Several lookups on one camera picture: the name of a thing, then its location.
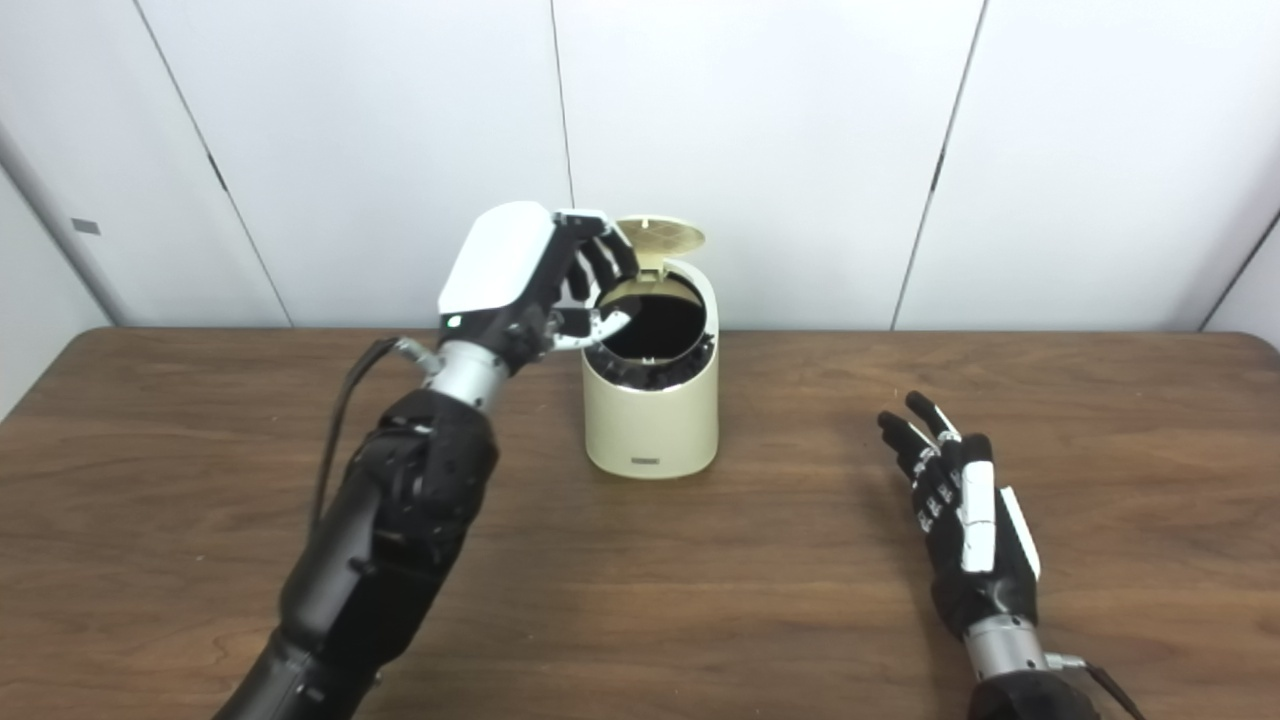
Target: trash can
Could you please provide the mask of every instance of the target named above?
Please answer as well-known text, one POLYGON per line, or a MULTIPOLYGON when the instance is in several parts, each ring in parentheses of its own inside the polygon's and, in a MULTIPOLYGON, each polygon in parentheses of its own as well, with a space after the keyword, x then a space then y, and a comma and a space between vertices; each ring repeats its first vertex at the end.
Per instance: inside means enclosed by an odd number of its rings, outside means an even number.
POLYGON ((655 215, 617 224, 635 247, 640 274, 595 305, 634 296, 640 311, 582 352, 586 454, 626 478, 690 475, 709 465, 719 446, 719 316, 707 275, 675 258, 705 236, 655 215))

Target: panel seam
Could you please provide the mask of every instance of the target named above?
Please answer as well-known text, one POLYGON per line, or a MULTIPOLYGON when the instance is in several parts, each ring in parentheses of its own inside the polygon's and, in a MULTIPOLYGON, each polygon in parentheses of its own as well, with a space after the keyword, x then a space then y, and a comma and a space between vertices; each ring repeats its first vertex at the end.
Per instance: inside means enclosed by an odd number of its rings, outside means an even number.
POLYGON ((978 37, 982 35, 982 23, 987 18, 987 4, 982 0, 978 10, 978 22, 973 26, 973 40, 969 41, 969 54, 964 59, 964 69, 960 72, 960 83, 956 86, 956 96, 951 102, 951 115, 947 118, 947 129, 942 133, 942 147, 938 149, 938 161, 933 167, 933 176, 929 178, 929 195, 924 199, 924 208, 920 210, 920 223, 915 227, 915 241, 911 243, 911 255, 906 260, 906 270, 902 273, 902 284, 897 291, 897 304, 893 305, 893 319, 890 320, 888 329, 897 329, 897 319, 902 313, 902 301, 906 300, 906 288, 911 282, 911 270, 915 269, 915 256, 920 250, 920 238, 924 236, 924 224, 929 219, 929 209, 933 208, 933 196, 937 193, 938 182, 942 178, 942 163, 947 156, 947 145, 951 142, 951 129, 955 128, 956 115, 960 110, 960 101, 964 97, 965 85, 969 82, 969 69, 973 67, 973 56, 978 49, 978 37))
POLYGON ((577 196, 573 193, 573 160, 568 150, 568 110, 564 108, 564 72, 559 60, 559 29, 556 26, 556 0, 548 0, 552 13, 552 47, 556 51, 556 88, 559 92, 561 102, 561 136, 564 138, 564 174, 568 176, 568 205, 577 208, 577 196))
POLYGON ((276 304, 280 305, 280 313, 284 314, 284 320, 289 323, 291 328, 297 325, 293 323, 293 316, 289 315, 288 306, 284 305, 284 297, 280 295, 280 288, 275 286, 275 278, 271 277, 271 270, 268 269, 266 261, 262 260, 262 252, 257 249, 257 242, 253 241, 253 233, 250 232, 248 224, 244 222, 244 215, 239 210, 239 205, 236 204, 236 196, 232 195, 227 186, 227 181, 218 169, 218 161, 214 159, 214 151, 209 149, 209 142, 205 140, 205 133, 200 131, 200 123, 196 122, 195 113, 191 111, 191 105, 187 102, 187 96, 183 95, 182 87, 178 85, 177 76, 173 74, 173 67, 169 65, 169 58, 165 56, 164 49, 160 47, 160 40, 156 37, 155 31, 151 28, 151 22, 147 20, 147 14, 142 10, 142 4, 140 0, 133 0, 133 8, 138 12, 138 18, 142 19, 142 27, 147 29, 147 36, 151 37, 151 45, 155 46, 156 54, 160 55, 160 63, 164 65, 165 74, 169 76, 169 83, 173 85, 174 92, 178 94, 178 101, 182 102, 182 109, 187 113, 187 119, 191 120, 191 127, 196 131, 196 137, 200 140, 200 146, 204 147, 205 154, 209 156, 210 164, 214 167, 218 176, 218 181, 221 184, 223 191, 227 193, 227 201, 232 205, 232 211, 236 213, 236 220, 239 223, 241 231, 244 232, 244 238, 248 240, 248 246, 253 251, 253 258, 257 259, 257 265, 262 268, 262 275, 266 278, 266 284, 270 286, 271 293, 275 295, 276 304))

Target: wooden table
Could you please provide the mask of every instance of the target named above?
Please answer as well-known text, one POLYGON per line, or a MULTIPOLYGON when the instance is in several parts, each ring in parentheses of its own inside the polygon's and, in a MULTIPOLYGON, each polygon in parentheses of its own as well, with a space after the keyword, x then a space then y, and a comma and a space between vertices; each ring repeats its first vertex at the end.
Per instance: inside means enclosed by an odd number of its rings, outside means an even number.
MULTIPOLYGON (((275 624, 374 337, 72 343, 0 425, 0 717, 214 712, 275 624)), ((508 387, 484 512, 362 717, 961 719, 968 660, 874 424, 911 388, 995 438, 1050 648, 1152 720, 1280 712, 1280 359, 1257 340, 727 333, 719 459, 657 483, 590 465, 579 372, 508 387)), ((374 373, 343 456, 415 380, 374 373)))

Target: robot finger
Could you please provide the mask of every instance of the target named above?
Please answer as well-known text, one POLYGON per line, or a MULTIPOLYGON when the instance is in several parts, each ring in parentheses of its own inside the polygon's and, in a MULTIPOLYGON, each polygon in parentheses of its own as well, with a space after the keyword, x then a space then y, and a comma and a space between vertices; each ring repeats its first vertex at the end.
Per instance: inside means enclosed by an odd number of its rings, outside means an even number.
POLYGON ((919 428, 887 410, 876 423, 882 430, 881 439, 897 452, 899 466, 914 482, 924 471, 924 462, 937 456, 937 446, 919 428))
POLYGON ((960 566, 966 573, 989 573, 996 564, 996 465, 991 441, 983 434, 961 441, 960 509, 964 550, 960 566))
POLYGON ((595 282, 600 286, 600 295, 609 292, 618 286, 618 278, 613 270, 613 263, 604 256, 604 251, 594 241, 586 241, 580 247, 582 258, 586 263, 591 265, 591 273, 595 274, 595 282))
POLYGON ((582 263, 576 256, 568 266, 568 292, 573 300, 579 302, 586 300, 591 296, 591 283, 586 279, 586 270, 582 269, 582 263))
POLYGON ((927 461, 924 471, 920 473, 919 479, 911 486, 911 506, 915 509, 916 519, 920 518, 920 512, 923 511, 932 525, 932 521, 947 514, 955 514, 955 493, 948 484, 942 470, 938 468, 937 460, 931 459, 927 461))
POLYGON ((618 277, 627 281, 640 274, 640 263, 636 260, 636 251, 631 247, 622 231, 609 225, 598 238, 613 255, 613 261, 618 265, 618 277))
POLYGON ((951 420, 942 413, 942 409, 928 397, 924 397, 923 393, 914 389, 906 393, 906 406, 919 419, 924 420, 929 432, 938 438, 938 445, 943 442, 960 442, 960 433, 956 430, 956 427, 951 424, 951 420))
POLYGON ((942 510, 955 512, 960 506, 960 491, 951 484, 937 457, 932 457, 924 464, 924 473, 920 474, 919 484, 928 486, 929 492, 938 500, 942 510))
POLYGON ((956 489, 960 488, 960 466, 964 461, 960 457, 960 432, 951 420, 942 413, 932 400, 923 393, 911 391, 906 393, 906 406, 915 413, 929 432, 938 438, 938 452, 942 457, 942 470, 951 478, 956 489))

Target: robotic hand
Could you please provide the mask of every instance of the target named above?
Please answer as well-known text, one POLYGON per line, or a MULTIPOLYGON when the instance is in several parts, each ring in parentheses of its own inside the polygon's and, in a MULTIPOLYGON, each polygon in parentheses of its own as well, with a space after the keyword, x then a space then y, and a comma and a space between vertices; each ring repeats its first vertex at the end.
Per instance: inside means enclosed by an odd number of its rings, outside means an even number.
POLYGON ((996 488, 991 441, 961 437, 919 392, 906 396, 906 406, 934 437, 892 413, 881 413, 878 423, 911 482, 911 505, 933 565, 933 606, 965 643, 978 675, 969 720, 1098 720, 1089 700, 1055 673, 1069 667, 1087 670, 1143 720, 1105 670, 1041 650, 1039 556, 1014 489, 996 488))
POLYGON ((621 329, 630 306, 558 309, 639 272, 599 213, 511 202, 481 215, 440 295, 439 355, 374 343, 343 386, 317 478, 312 532, 280 593, 280 624, 215 720, 347 720, 379 669, 408 647, 480 511, 498 461, 488 414, 524 365, 621 329), (383 413, 325 511, 324 480, 346 400, 399 351, 428 380, 383 413))

